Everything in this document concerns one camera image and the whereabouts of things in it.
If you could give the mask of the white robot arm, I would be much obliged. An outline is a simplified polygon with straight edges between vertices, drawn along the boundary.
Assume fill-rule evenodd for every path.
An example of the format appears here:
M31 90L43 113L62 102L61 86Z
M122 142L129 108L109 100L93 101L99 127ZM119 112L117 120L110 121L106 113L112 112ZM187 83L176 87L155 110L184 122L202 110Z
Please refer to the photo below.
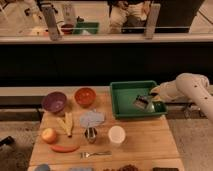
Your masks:
M150 93L156 93L154 99L161 99L164 102L187 97L213 123L213 96L207 90L209 85L209 79L204 75L182 73L175 80L161 83L152 88Z

